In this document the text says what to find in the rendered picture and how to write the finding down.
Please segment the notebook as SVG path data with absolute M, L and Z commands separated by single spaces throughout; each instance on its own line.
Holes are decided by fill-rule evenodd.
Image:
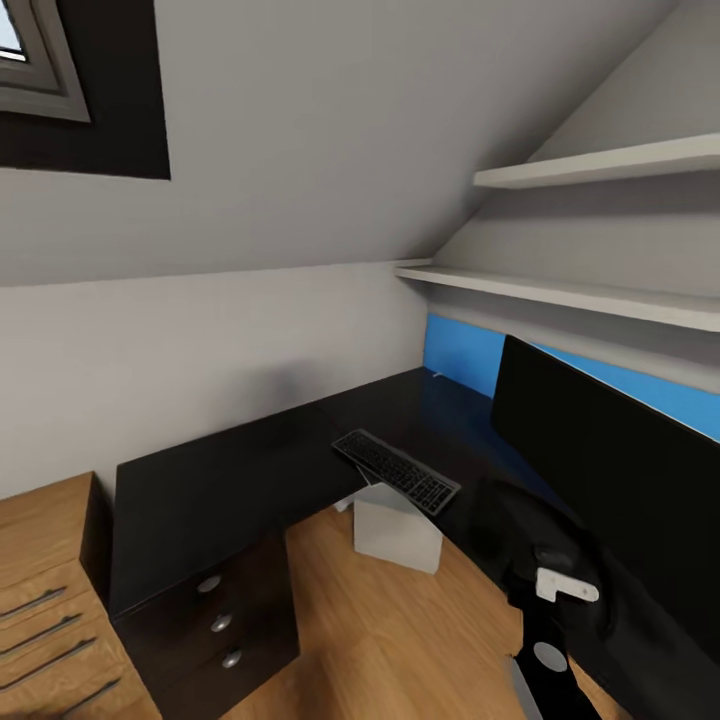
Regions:
M 368 470 L 364 470 L 362 466 L 358 466 L 357 469 L 361 472 L 363 477 L 367 480 L 367 483 L 370 484 L 371 487 L 380 486 L 382 484 L 382 480 L 378 480 L 374 474 L 370 474 Z

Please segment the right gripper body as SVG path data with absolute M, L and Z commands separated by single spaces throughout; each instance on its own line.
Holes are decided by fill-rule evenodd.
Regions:
M 535 582 L 511 575 L 509 585 L 509 603 L 524 611 L 523 619 L 529 615 L 545 615 L 553 619 L 563 631 L 569 629 L 577 633 L 579 626 L 579 598 L 556 592 L 555 601 L 549 601 L 536 594 Z

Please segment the mouse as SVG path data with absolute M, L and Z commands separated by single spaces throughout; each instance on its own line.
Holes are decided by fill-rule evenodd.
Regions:
M 563 551 L 553 547 L 535 547 L 535 556 L 540 566 L 548 570 L 561 572 L 573 566 L 571 559 Z

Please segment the keyboard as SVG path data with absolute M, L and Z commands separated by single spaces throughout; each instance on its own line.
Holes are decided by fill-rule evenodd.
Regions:
M 364 429 L 355 429 L 332 446 L 431 515 L 461 491 L 455 481 Z

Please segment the monitor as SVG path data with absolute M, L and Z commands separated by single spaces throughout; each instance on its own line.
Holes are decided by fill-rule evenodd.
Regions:
M 563 520 L 596 559 L 597 538 L 720 667 L 720 441 L 507 335 L 491 425 L 587 526 Z

